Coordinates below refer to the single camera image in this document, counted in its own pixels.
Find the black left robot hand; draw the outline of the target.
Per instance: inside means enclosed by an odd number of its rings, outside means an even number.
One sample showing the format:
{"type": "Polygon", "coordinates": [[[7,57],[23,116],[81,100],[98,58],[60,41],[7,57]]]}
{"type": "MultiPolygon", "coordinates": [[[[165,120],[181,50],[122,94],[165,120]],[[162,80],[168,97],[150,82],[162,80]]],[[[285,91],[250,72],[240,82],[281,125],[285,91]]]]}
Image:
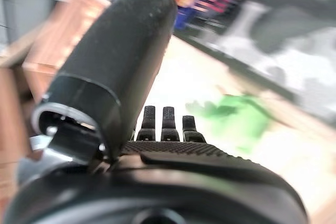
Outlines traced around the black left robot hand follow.
{"type": "Polygon", "coordinates": [[[170,41],[174,0],[114,0],[58,70],[31,115],[44,148],[19,161],[4,223],[308,223],[279,175],[206,143],[192,116],[183,139],[145,100],[170,41]]]}

